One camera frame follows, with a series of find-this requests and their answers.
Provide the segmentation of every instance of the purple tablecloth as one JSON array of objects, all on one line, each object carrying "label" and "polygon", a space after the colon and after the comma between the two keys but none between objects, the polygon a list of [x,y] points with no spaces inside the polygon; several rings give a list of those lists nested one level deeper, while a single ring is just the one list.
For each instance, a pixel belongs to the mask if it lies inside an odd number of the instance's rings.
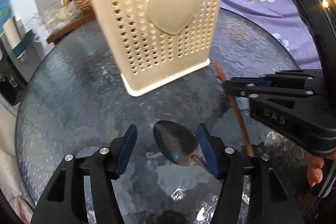
[{"label": "purple tablecloth", "polygon": [[222,0],[221,7],[252,20],[273,34],[302,69],[321,68],[314,41],[293,1],[270,1]]}]

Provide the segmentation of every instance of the glass table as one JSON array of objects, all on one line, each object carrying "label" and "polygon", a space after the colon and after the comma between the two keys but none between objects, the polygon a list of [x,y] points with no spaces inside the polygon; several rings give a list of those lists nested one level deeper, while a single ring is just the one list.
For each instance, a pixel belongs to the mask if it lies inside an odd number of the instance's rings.
[{"label": "glass table", "polygon": [[[230,79],[298,69],[287,50],[253,22],[221,9],[210,60]],[[251,142],[269,153],[292,193],[305,181],[303,152],[270,128],[248,117],[239,98]],[[242,151],[243,139],[213,64],[140,97],[127,94],[97,22],[78,28],[42,61],[21,102],[16,152],[24,184],[37,203],[62,158],[88,156],[122,136],[133,123],[138,140],[124,175],[113,181],[125,223],[209,223],[221,182],[198,165],[178,166],[159,151],[155,122],[165,119],[195,131],[204,122],[212,135]],[[95,223],[89,177],[85,197]],[[248,178],[245,190],[249,190]],[[240,223],[247,204],[242,202]]]}]

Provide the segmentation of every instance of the spoon handle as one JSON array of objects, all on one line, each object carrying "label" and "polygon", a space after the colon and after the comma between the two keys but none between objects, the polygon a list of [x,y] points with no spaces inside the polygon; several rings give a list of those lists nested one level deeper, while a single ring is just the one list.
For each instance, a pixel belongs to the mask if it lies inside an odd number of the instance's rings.
[{"label": "spoon handle", "polygon": [[206,165],[206,163],[204,162],[204,160],[202,160],[201,158],[197,157],[196,155],[191,155],[191,158],[201,167],[203,167],[206,171],[209,172],[209,169]]}]

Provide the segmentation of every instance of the orange light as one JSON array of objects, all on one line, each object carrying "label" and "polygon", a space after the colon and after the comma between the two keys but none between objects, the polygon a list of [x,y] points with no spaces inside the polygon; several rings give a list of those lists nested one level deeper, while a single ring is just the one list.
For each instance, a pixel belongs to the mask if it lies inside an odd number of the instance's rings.
[{"label": "orange light", "polygon": [[323,0],[322,1],[322,5],[325,7],[325,8],[328,8],[329,4],[326,0]]}]

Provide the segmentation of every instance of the finger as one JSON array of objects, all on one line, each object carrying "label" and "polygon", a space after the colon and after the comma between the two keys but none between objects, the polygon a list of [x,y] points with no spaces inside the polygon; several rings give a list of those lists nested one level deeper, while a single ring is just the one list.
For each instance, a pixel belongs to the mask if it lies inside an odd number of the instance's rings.
[{"label": "finger", "polygon": [[316,166],[317,168],[322,168],[324,165],[324,159],[321,157],[313,156],[311,154],[307,155],[308,166]]},{"label": "finger", "polygon": [[317,167],[308,167],[307,179],[311,187],[313,187],[315,184],[319,184],[323,179],[322,170]]}]

